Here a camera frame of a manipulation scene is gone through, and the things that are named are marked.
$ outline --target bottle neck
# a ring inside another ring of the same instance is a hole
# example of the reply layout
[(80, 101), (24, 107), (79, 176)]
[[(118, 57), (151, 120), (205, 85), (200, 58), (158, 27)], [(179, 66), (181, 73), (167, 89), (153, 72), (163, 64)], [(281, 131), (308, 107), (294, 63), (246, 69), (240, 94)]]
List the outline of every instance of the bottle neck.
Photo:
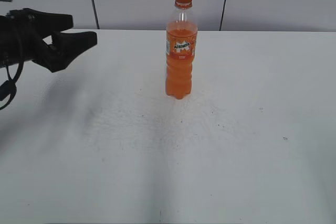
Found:
[(179, 3), (175, 1), (175, 7), (178, 9), (189, 9), (193, 6), (193, 3)]

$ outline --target bottle label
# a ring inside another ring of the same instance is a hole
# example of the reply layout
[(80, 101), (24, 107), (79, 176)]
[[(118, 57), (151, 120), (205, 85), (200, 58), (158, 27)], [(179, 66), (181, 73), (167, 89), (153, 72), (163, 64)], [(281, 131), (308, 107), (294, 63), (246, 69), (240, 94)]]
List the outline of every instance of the bottle label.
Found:
[(197, 33), (189, 37), (176, 37), (167, 32), (167, 56), (176, 60), (188, 60), (195, 56)]

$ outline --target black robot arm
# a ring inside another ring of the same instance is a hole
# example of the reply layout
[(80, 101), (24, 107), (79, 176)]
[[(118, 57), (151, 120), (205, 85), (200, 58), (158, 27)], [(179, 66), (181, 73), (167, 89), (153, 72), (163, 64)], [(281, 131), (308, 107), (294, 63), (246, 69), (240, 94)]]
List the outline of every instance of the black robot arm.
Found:
[[(16, 94), (17, 82), (25, 61), (31, 60), (51, 72), (66, 69), (81, 53), (97, 44), (95, 32), (61, 33), (73, 27), (71, 15), (43, 13), (29, 8), (12, 10), (0, 16), (0, 68), (7, 69), (8, 80), (0, 86), (0, 101)], [(43, 39), (50, 36), (52, 44)], [(14, 77), (8, 66), (18, 64)]]

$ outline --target mirinda logo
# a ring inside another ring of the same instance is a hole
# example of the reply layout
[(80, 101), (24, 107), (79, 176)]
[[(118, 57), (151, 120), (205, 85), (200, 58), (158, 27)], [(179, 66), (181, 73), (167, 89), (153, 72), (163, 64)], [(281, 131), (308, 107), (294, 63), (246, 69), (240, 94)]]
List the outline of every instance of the mirinda logo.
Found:
[(183, 41), (182, 43), (176, 42), (174, 49), (176, 49), (176, 52), (181, 52), (181, 50), (189, 51), (190, 50), (189, 46), (190, 46), (190, 43), (186, 41)]

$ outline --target orange soda bottle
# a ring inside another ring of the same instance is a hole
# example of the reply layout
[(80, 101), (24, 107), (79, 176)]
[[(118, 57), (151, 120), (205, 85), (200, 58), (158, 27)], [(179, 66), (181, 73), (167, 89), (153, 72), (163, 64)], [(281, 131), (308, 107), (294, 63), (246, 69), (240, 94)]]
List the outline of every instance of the orange soda bottle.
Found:
[(175, 0), (175, 10), (167, 24), (167, 95), (182, 99), (190, 94), (196, 37), (192, 0)]

